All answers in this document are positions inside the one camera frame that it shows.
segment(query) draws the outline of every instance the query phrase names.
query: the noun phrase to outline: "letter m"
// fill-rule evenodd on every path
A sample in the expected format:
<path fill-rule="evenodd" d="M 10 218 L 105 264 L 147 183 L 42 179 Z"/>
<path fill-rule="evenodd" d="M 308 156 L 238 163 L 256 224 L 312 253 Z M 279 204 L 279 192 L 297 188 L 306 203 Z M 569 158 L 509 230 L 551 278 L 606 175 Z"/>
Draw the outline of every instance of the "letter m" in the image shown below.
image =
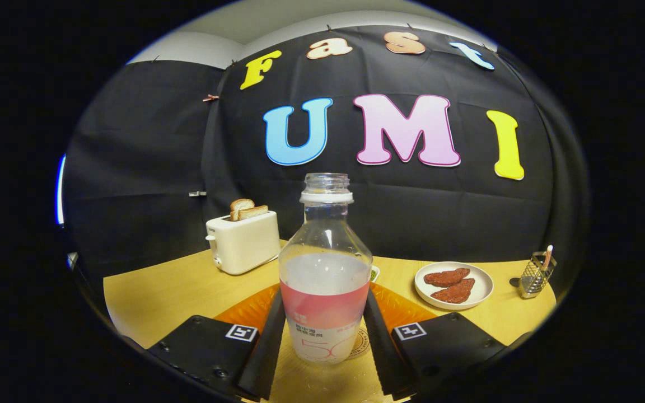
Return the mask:
<path fill-rule="evenodd" d="M 368 94 L 353 100 L 363 110 L 365 147 L 358 153 L 358 161 L 366 165 L 390 162 L 392 153 L 385 149 L 383 133 L 403 162 L 412 158 L 420 136 L 424 147 L 418 158 L 432 166 L 456 166 L 461 158 L 455 151 L 447 118 L 448 99 L 437 95 L 420 95 L 408 118 L 392 101 L 382 94 Z"/>

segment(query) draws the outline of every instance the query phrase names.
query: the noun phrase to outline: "toaster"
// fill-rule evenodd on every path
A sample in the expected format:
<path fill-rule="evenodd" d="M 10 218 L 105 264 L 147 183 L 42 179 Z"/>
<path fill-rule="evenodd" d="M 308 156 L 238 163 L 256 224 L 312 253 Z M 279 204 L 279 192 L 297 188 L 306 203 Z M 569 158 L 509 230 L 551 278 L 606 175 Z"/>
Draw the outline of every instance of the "toaster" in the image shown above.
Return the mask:
<path fill-rule="evenodd" d="M 210 219 L 205 229 L 213 263 L 231 275 L 267 263 L 280 252 L 277 214 L 272 211 L 240 221 L 231 221 L 230 215 Z"/>

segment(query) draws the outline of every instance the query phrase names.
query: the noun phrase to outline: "utensil holder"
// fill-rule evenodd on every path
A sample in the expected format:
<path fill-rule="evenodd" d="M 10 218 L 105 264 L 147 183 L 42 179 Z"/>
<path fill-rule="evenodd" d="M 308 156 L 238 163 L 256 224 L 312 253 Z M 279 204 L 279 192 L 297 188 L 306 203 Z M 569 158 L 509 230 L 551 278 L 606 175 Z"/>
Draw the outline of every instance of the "utensil holder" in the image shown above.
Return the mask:
<path fill-rule="evenodd" d="M 522 298 L 535 298 L 547 285 L 554 268 L 556 268 L 556 260 L 552 256 L 547 268 L 542 270 L 545 258 L 546 252 L 532 253 L 532 258 L 524 268 L 522 277 L 519 278 L 519 293 Z"/>

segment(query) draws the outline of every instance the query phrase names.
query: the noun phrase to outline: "cured meat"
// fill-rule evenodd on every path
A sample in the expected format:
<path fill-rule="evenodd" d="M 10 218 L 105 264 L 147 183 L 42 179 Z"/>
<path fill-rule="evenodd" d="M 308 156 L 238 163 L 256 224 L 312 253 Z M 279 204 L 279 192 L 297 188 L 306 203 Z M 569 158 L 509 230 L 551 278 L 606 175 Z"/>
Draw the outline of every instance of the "cured meat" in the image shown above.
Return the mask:
<path fill-rule="evenodd" d="M 474 278 L 464 278 L 449 288 L 432 293 L 431 297 L 446 303 L 463 303 L 468 300 L 473 286 Z"/>
<path fill-rule="evenodd" d="M 459 283 L 461 279 L 469 274 L 468 268 L 458 268 L 456 270 L 448 270 L 441 273 L 429 273 L 424 276 L 424 281 L 427 284 L 432 284 L 435 287 L 449 287 Z"/>

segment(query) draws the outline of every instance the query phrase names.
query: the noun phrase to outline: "white plate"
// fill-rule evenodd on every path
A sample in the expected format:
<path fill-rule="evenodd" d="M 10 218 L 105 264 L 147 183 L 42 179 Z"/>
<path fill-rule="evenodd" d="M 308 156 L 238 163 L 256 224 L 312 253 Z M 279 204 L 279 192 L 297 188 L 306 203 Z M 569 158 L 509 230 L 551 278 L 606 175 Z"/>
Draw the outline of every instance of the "white plate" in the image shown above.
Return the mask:
<path fill-rule="evenodd" d="M 441 287 L 435 287 L 425 283 L 424 276 L 429 273 L 439 273 L 445 272 L 448 270 L 455 270 L 458 268 L 468 268 L 469 275 L 465 278 L 474 278 L 474 286 L 471 288 L 471 293 L 469 294 L 468 300 L 463 303 L 446 303 L 440 300 L 436 300 L 430 295 L 436 291 L 442 290 Z M 427 303 L 437 306 L 437 308 L 450 309 L 452 311 L 461 311 L 462 309 L 469 309 L 473 306 L 477 306 L 482 301 L 486 300 L 487 297 L 492 295 L 494 290 L 494 281 L 492 278 L 484 272 L 481 268 L 476 266 L 468 265 L 467 263 L 459 262 L 439 262 L 432 263 L 432 265 L 427 265 L 421 268 L 417 274 L 414 276 L 414 288 L 419 293 L 419 296 Z"/>
<path fill-rule="evenodd" d="M 376 265 L 372 266 L 372 270 L 370 270 L 370 277 L 375 276 L 371 281 L 374 283 L 377 281 L 377 279 L 380 277 L 380 268 L 378 268 Z"/>

